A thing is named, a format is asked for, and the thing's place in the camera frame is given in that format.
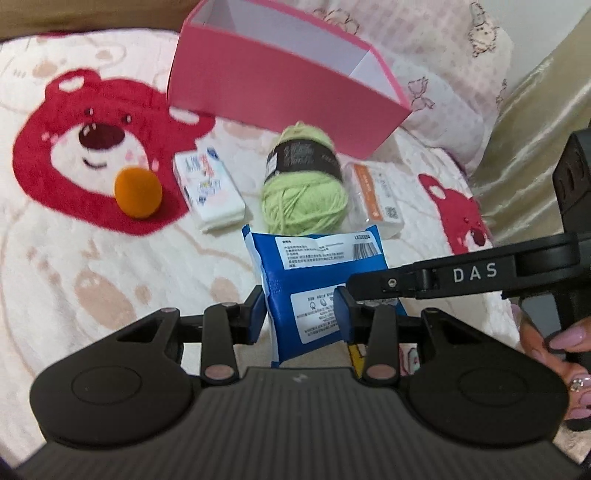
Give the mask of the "person's right hand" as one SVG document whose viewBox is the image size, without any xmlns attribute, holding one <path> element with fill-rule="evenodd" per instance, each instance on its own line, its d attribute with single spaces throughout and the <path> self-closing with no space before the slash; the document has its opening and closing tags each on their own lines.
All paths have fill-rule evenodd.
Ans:
<svg viewBox="0 0 591 480">
<path fill-rule="evenodd" d="M 566 420 L 583 420 L 590 417 L 590 371 L 577 363 L 570 363 L 554 355 L 552 350 L 567 353 L 590 351 L 590 318 L 576 322 L 559 333 L 546 346 L 543 336 L 529 316 L 513 306 L 515 320 L 519 324 L 520 344 L 526 355 L 537 360 L 558 374 L 567 385 L 570 395 Z"/>
</svg>

